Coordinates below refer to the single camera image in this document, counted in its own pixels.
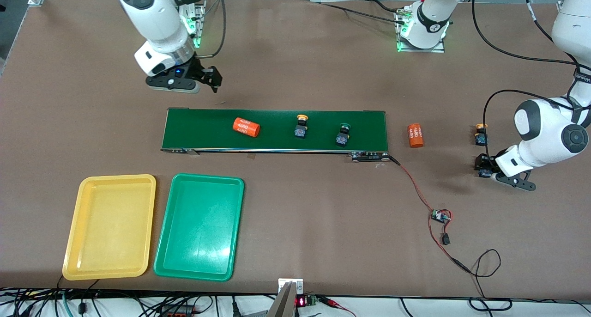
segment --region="white robotic arm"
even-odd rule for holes
[[[148,75],[146,83],[155,89],[198,92],[196,81],[221,85],[222,76],[215,67],[204,69],[195,56],[195,47],[177,7],[199,0],[120,0],[146,42],[135,60]]]
[[[412,17],[400,32],[411,45],[420,49],[435,47],[445,36],[449,18],[458,0],[424,0],[412,3]]]
[[[564,0],[552,29],[556,46],[587,67],[591,64],[589,1]],[[589,135],[585,128],[591,123],[591,110],[586,107],[591,104],[591,71],[576,71],[569,92],[551,100],[564,107],[536,99],[523,102],[515,111],[515,127],[522,141],[495,159],[507,177],[569,159],[587,147]]]

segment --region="plastic tray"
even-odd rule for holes
[[[244,182],[177,174],[170,187],[154,272],[164,277],[228,281],[234,270]]]
[[[156,180],[151,175],[83,180],[62,273],[68,280],[137,277],[148,267]]]

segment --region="orange cylinder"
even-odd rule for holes
[[[232,129],[234,129],[234,131],[240,132],[241,134],[246,134],[247,136],[257,138],[260,131],[260,125],[237,117],[234,120],[234,126],[232,126]]]
[[[417,148],[422,147],[424,142],[422,141],[422,130],[419,123],[414,123],[408,126],[408,143],[410,147]]]

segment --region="brown table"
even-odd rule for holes
[[[346,6],[388,16],[373,3]],[[553,6],[536,6],[549,30]],[[493,43],[524,55],[563,58],[523,5],[479,5]],[[459,5],[445,54],[395,50],[392,24],[297,0],[228,0],[228,37],[206,64],[218,94],[152,91],[133,53],[144,39],[117,0],[46,0],[31,8],[0,79],[0,286],[53,287],[60,276],[80,182],[150,173],[158,181],[151,260],[169,184],[178,172],[246,182],[234,277],[227,283],[156,277],[102,280],[120,289],[274,292],[302,277],[326,294],[475,296],[471,278],[437,248],[427,210],[392,163],[351,164],[339,155],[159,150],[167,107],[385,110],[390,151],[436,208],[454,211],[449,252],[471,266],[487,248],[503,264],[482,280],[491,297],[591,298],[587,151],[536,170],[533,193],[475,177],[473,125],[502,88],[562,95],[572,68],[502,55],[477,37]],[[214,50],[221,10],[205,27]],[[523,96],[489,111],[491,152],[519,141],[512,115]],[[405,128],[422,125],[410,149]],[[483,262],[490,271],[493,258]],[[63,286],[86,287],[90,281]]]

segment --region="green tray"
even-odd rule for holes
[[[305,139],[294,136],[297,115],[309,117]],[[237,117],[260,124],[257,138],[232,129]],[[340,124],[351,126],[346,147],[336,145]],[[162,151],[388,152],[383,111],[243,110],[169,108]]]
[[[162,277],[228,281],[234,270],[244,182],[177,174],[170,186],[154,272]]]

